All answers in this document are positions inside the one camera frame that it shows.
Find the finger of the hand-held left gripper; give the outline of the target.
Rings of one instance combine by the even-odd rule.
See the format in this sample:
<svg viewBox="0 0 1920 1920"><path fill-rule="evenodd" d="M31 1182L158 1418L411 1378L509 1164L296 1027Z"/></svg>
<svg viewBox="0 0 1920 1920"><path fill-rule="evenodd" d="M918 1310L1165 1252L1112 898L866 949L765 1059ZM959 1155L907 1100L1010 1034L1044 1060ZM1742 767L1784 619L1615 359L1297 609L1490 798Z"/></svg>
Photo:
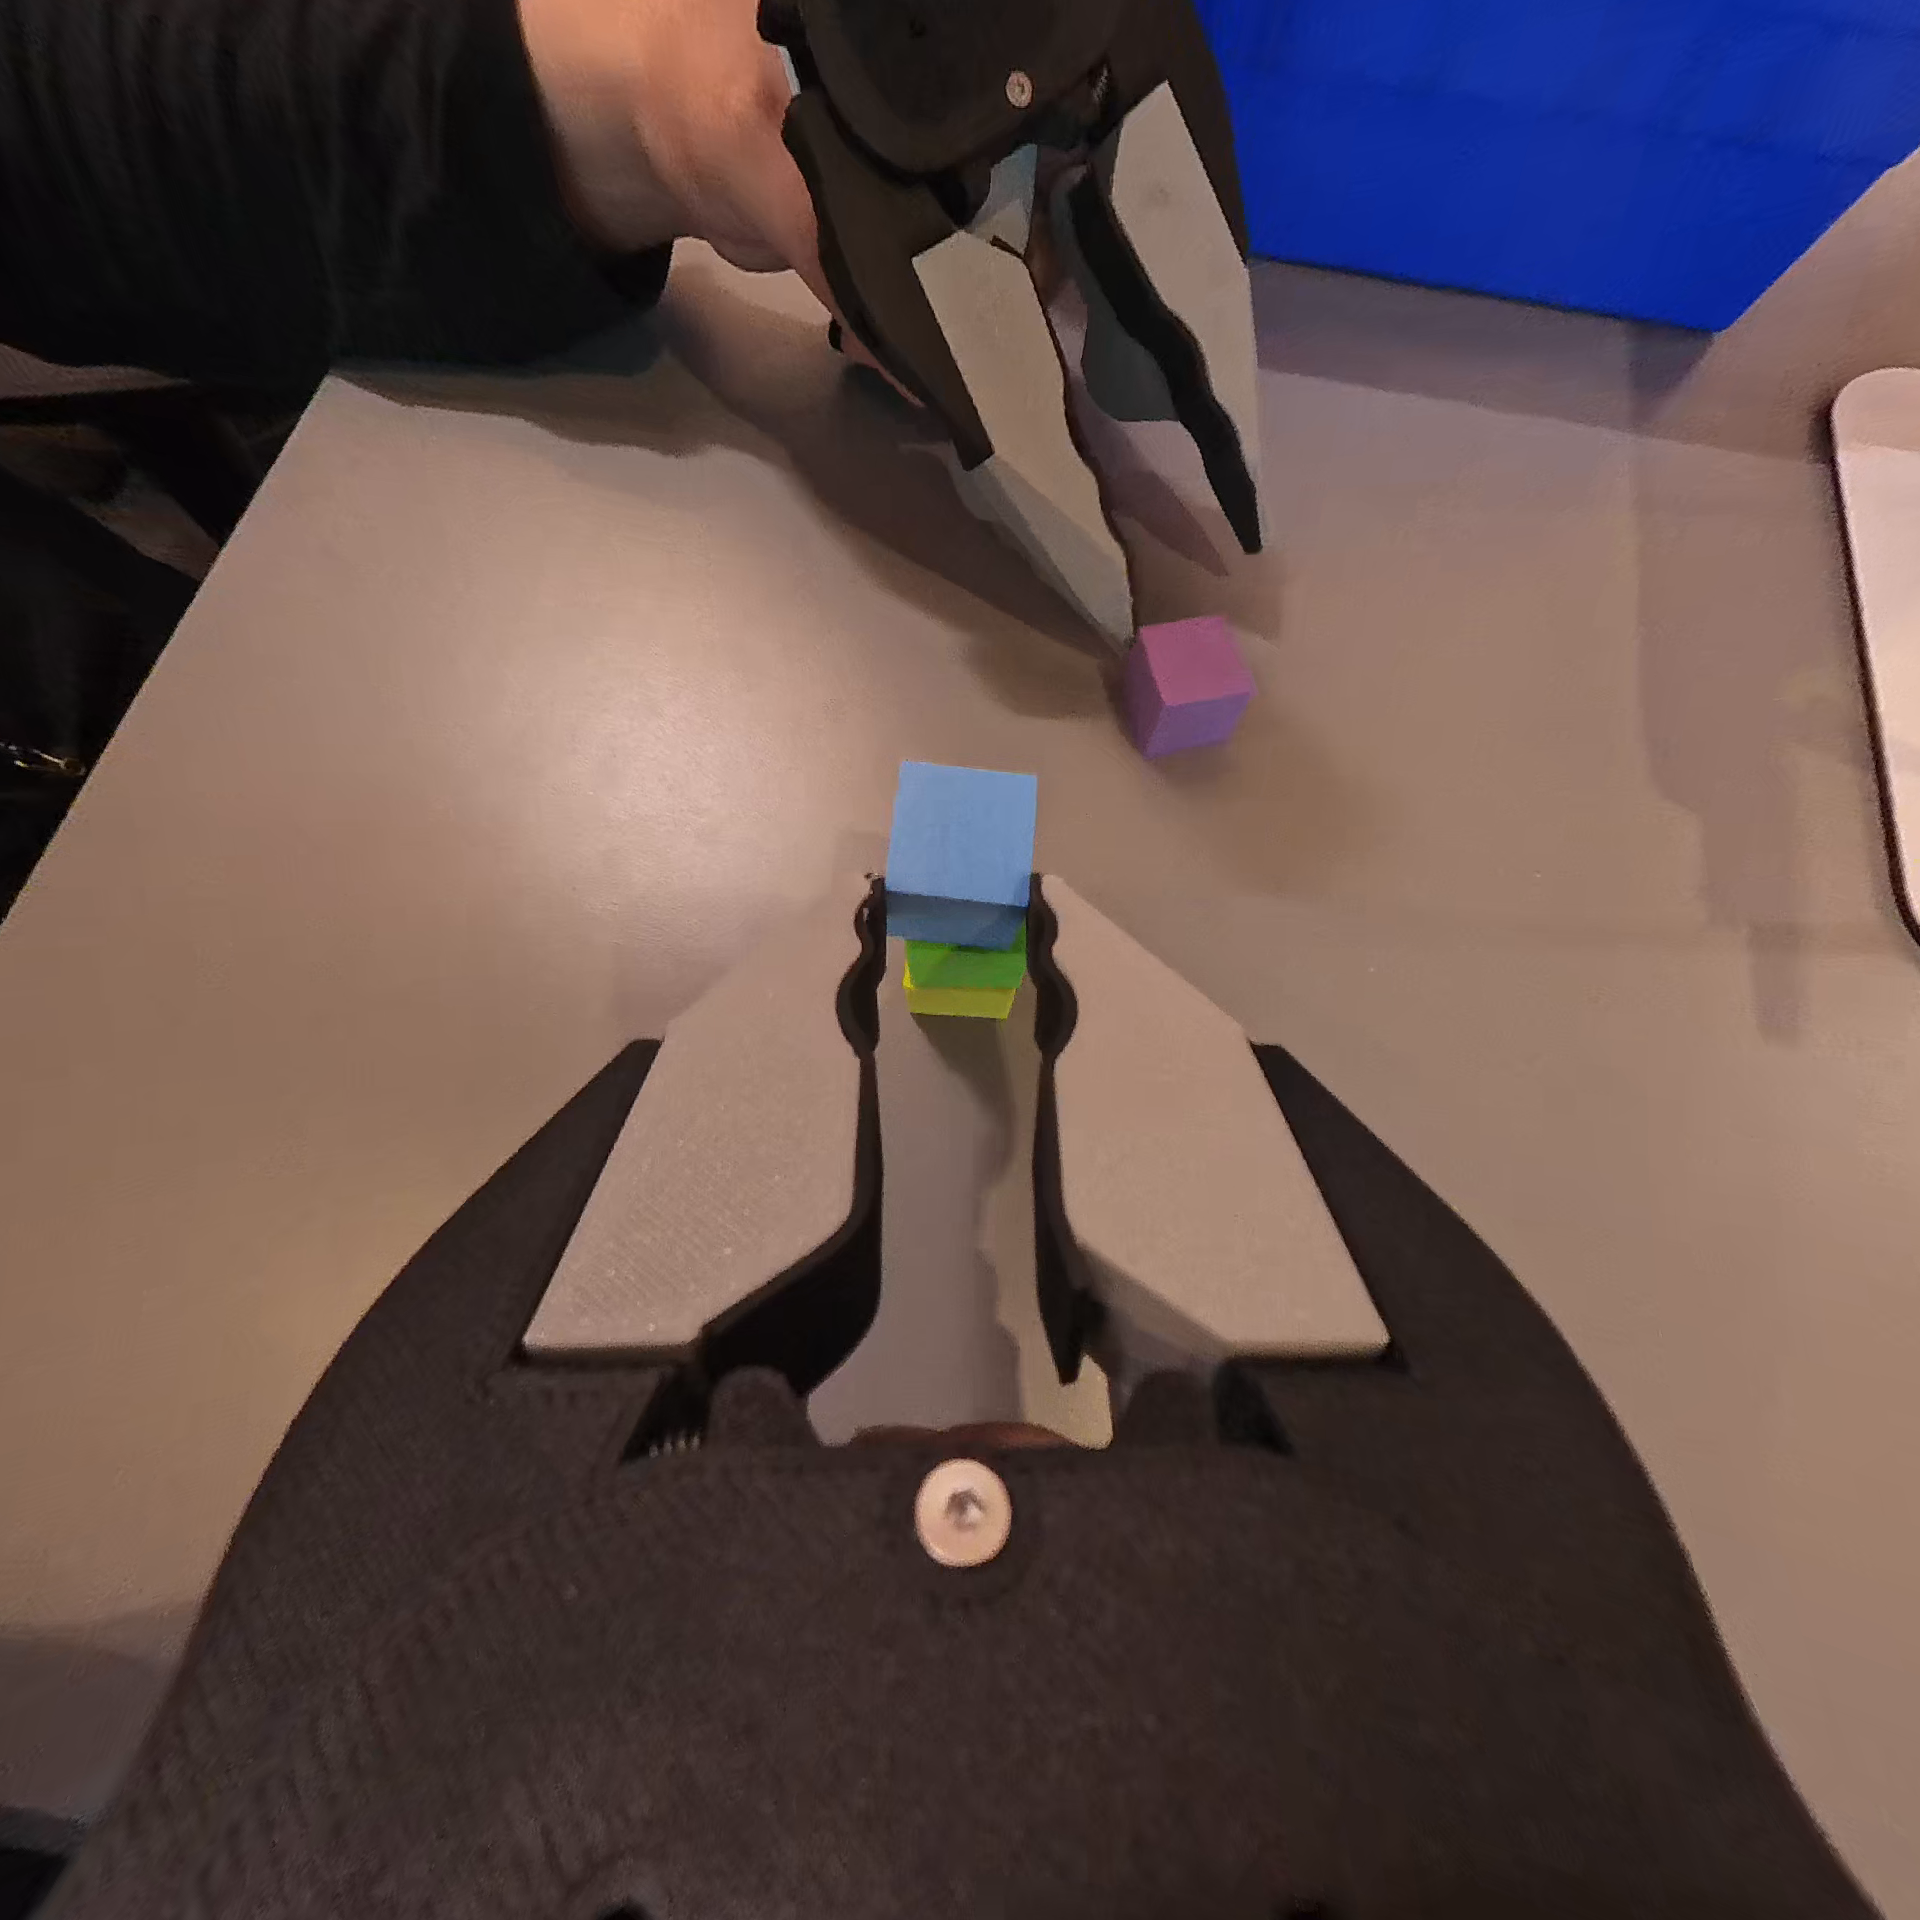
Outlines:
<svg viewBox="0 0 1920 1920"><path fill-rule="evenodd" d="M957 487L1113 650L1135 638L1129 558L1070 427L1066 370L1014 251L952 232L913 261L984 453Z"/></svg>
<svg viewBox="0 0 1920 1920"><path fill-rule="evenodd" d="M1054 196L1085 305L1080 373L1116 421L1177 421L1246 553L1264 546L1250 269L1171 82Z"/></svg>

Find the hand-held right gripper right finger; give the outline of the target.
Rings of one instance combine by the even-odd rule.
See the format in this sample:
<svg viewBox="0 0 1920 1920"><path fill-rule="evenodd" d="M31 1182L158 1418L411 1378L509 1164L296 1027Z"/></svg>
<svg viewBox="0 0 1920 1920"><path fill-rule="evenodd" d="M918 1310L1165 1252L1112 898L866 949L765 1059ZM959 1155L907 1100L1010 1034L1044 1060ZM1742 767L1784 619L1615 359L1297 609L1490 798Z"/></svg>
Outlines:
<svg viewBox="0 0 1920 1920"><path fill-rule="evenodd" d="M1246 1027L1059 874L1032 879L1033 1259L1061 1381L1372 1361L1380 1307Z"/></svg>

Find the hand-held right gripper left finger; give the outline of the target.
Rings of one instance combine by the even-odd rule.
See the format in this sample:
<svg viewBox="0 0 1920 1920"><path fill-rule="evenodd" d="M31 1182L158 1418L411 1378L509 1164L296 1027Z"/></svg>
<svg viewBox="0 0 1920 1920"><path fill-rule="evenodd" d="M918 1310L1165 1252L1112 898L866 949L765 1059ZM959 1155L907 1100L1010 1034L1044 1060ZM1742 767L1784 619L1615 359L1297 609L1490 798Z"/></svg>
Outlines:
<svg viewBox="0 0 1920 1920"><path fill-rule="evenodd" d="M884 971L884 883L845 874L669 1023L526 1358L771 1369L796 1393L851 1358L880 1292Z"/></svg>

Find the green foam cube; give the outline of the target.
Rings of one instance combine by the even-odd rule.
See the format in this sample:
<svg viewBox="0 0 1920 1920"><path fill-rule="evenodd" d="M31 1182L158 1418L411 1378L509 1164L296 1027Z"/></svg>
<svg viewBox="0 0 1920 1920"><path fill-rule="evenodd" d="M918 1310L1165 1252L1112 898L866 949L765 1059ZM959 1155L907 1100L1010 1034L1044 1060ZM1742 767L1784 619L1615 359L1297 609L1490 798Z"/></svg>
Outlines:
<svg viewBox="0 0 1920 1920"><path fill-rule="evenodd" d="M1006 946L906 941L906 990L913 994L1014 994L1025 975L1025 924Z"/></svg>

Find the purple foam cube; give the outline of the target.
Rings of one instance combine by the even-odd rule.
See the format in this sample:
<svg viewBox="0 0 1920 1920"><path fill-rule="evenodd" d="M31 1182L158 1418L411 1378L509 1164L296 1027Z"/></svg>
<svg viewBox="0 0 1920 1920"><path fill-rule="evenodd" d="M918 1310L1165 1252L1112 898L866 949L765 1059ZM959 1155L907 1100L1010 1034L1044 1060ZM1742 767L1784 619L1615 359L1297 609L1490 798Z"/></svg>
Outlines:
<svg viewBox="0 0 1920 1920"><path fill-rule="evenodd" d="M1121 719L1146 758L1227 746L1254 694L1224 613L1143 623L1121 657Z"/></svg>

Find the blue foam cube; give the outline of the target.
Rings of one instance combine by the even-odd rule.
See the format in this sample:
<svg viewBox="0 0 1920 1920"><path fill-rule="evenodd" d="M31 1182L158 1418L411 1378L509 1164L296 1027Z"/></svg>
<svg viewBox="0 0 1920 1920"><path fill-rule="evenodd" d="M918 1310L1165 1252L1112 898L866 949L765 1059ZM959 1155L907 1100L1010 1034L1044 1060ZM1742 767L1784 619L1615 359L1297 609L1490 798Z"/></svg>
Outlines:
<svg viewBox="0 0 1920 1920"><path fill-rule="evenodd" d="M889 934L1014 949L1032 894L1036 811L1033 774L900 763L884 874Z"/></svg>

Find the person's left forearm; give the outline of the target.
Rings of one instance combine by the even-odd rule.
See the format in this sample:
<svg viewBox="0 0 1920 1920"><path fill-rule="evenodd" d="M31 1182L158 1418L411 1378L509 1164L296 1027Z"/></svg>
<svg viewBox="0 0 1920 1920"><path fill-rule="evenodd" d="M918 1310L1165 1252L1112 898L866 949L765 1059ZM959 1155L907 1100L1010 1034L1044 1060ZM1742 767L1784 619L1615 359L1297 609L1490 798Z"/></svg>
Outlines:
<svg viewBox="0 0 1920 1920"><path fill-rule="evenodd" d="M575 224L512 3L2 4L2 343L40 361L518 366L666 273Z"/></svg>

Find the person's left hand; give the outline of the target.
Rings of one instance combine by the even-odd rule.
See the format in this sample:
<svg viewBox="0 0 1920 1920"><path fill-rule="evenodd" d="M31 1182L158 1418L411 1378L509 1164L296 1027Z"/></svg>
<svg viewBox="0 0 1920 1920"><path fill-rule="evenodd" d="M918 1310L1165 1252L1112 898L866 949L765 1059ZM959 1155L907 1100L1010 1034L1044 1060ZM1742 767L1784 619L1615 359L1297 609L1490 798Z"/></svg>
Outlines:
<svg viewBox="0 0 1920 1920"><path fill-rule="evenodd" d="M518 3L574 218L607 251L706 241L836 314L755 3Z"/></svg>

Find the blue plastic bin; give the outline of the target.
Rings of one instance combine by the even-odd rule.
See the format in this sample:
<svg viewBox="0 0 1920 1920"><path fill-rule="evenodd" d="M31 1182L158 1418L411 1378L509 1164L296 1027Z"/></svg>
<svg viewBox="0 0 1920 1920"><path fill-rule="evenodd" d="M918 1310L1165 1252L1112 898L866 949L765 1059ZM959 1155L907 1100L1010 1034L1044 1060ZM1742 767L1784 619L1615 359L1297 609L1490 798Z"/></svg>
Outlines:
<svg viewBox="0 0 1920 1920"><path fill-rule="evenodd" d="M1720 331L1918 151L1914 3L1202 3L1250 246Z"/></svg>

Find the white document stand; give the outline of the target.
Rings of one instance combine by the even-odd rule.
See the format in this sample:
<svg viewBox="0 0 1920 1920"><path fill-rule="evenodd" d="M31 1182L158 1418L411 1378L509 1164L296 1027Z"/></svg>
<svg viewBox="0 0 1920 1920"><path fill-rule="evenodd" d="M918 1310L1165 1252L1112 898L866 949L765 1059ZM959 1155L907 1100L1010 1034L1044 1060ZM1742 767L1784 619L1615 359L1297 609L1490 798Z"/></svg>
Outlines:
<svg viewBox="0 0 1920 1920"><path fill-rule="evenodd" d="M1918 934L1918 370L1852 377L1830 405L1889 890Z"/></svg>

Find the person's dark clothing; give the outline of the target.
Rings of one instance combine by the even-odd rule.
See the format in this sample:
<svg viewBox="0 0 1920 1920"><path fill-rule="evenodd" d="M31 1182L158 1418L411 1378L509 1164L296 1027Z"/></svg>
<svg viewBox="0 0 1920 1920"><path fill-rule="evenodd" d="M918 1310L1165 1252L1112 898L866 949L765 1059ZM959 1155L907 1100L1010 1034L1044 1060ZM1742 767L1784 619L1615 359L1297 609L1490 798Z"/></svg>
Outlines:
<svg viewBox="0 0 1920 1920"><path fill-rule="evenodd" d="M2 347L5 911L316 383L82 370Z"/></svg>

